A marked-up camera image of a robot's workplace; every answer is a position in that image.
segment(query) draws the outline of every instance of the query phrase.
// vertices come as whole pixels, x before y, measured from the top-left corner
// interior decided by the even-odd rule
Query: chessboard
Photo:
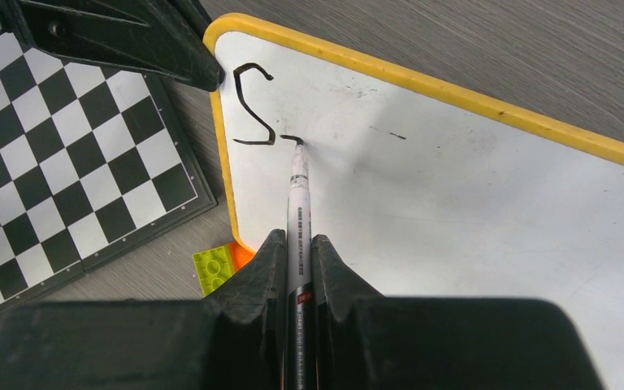
[[[160,80],[0,36],[0,313],[215,204]]]

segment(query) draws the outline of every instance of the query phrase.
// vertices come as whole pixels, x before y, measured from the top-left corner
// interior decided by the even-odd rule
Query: yellow border
[[[597,157],[605,158],[624,166],[623,142],[576,128],[567,123],[496,100],[493,97],[484,96],[481,93],[458,87],[434,77],[411,71],[396,64],[371,57],[367,54],[358,53],[355,50],[310,37],[302,32],[281,27],[252,16],[227,14],[219,17],[214,23],[210,24],[205,32],[204,43],[206,47],[214,53],[216,41],[219,37],[231,31],[246,33],[318,59],[324,59],[330,63],[347,67],[356,72],[364,73],[430,98],[441,100],[475,114],[486,116],[514,128],[531,132],[540,137],[594,154]],[[228,163],[228,150],[226,148],[226,132],[223,128],[221,97],[218,91],[212,93],[210,97],[233,236],[243,248],[254,252],[241,240],[238,230],[231,182],[231,167]]]

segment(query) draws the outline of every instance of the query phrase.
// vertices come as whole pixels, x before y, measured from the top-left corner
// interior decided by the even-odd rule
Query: checkerboard pattern
[[[142,75],[0,36],[0,305],[198,197]]]

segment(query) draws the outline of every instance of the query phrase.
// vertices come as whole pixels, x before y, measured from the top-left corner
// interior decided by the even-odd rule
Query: chessboard border
[[[57,272],[46,281],[38,286],[33,286],[24,290],[21,294],[13,296],[0,304],[0,314],[6,310],[16,306],[24,305],[34,299],[43,297],[61,289],[80,277],[95,271],[99,267],[104,266],[108,262],[132,252],[134,249],[148,243],[154,238],[177,228],[181,224],[188,222],[193,217],[204,213],[205,211],[217,206],[218,202],[211,192],[211,188],[207,183],[202,168],[197,161],[197,156],[190,145],[189,139],[185,134],[185,127],[179,120],[171,99],[168,97],[166,87],[159,76],[143,75],[149,94],[154,104],[159,109],[161,119],[166,126],[171,139],[175,145],[183,167],[188,175],[194,177],[192,181],[195,189],[196,197],[187,201],[182,206],[167,212],[165,215],[157,219],[153,226],[145,225],[136,231],[130,233],[131,239],[123,241],[117,240],[100,250],[98,253],[83,258],[78,262],[71,264],[65,269]]]

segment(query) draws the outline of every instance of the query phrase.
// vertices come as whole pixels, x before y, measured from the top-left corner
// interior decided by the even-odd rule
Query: black ink mark
[[[262,73],[267,80],[269,81],[274,80],[274,76],[267,73],[267,71],[265,71],[262,67],[260,67],[256,63],[246,63],[243,65],[240,65],[235,70],[233,70],[233,77],[236,79],[236,93],[238,94],[238,100],[240,101],[240,104],[243,106],[243,108],[245,108],[245,110],[248,111],[248,113],[252,115],[253,118],[255,118],[260,124],[262,124],[262,126],[266,128],[266,130],[269,131],[269,139],[266,141],[241,141],[241,140],[234,139],[234,141],[241,143],[243,145],[274,145],[274,142],[276,141],[276,133],[274,132],[274,129],[271,128],[271,126],[269,126],[266,122],[264,122],[262,118],[260,118],[257,114],[255,114],[251,108],[249,108],[249,106],[245,102],[245,98],[243,97],[243,85],[241,83],[241,74],[253,68],[260,71],[260,73]]]
[[[398,137],[401,138],[402,140],[407,140],[407,138],[405,138],[404,136],[399,136],[398,134],[394,133],[394,132],[390,132],[389,134],[391,134],[394,137]]]
[[[295,141],[296,145],[304,145],[305,142],[299,136],[279,136],[285,140]]]

